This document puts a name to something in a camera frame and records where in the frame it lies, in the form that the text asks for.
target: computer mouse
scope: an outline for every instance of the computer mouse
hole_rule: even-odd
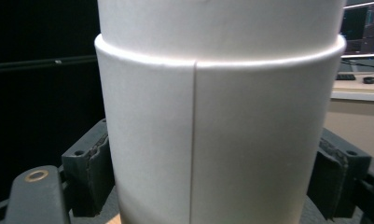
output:
[[[374,84],[374,77],[364,77],[365,84]]]

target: dark wall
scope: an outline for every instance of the dark wall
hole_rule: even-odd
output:
[[[62,153],[104,118],[93,45],[99,33],[95,0],[0,1],[0,201],[17,175],[59,166]],[[86,55],[93,60],[78,60]],[[41,64],[62,58],[73,64]]]

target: brass ring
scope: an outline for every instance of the brass ring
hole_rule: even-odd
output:
[[[48,170],[37,170],[37,171],[33,171],[30,174],[28,174],[24,178],[24,180],[26,182],[35,182],[35,181],[44,179],[45,177],[47,177],[47,175],[49,175]]]

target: white bucket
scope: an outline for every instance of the white bucket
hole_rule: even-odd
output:
[[[100,0],[95,45],[122,224],[298,223],[344,48],[343,4]],[[275,18],[293,22],[287,44],[273,30],[264,41],[256,29],[275,24],[264,12],[287,5]],[[209,18],[218,27],[193,23]],[[235,39],[218,36],[228,28]]]

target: vertical seam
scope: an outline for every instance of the vertical seam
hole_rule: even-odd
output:
[[[190,152],[190,186],[189,186],[189,224],[192,223],[192,195],[193,195],[193,164],[195,154],[195,115],[196,115],[196,75],[197,62],[193,63],[192,75],[192,136],[191,136],[191,152]]]

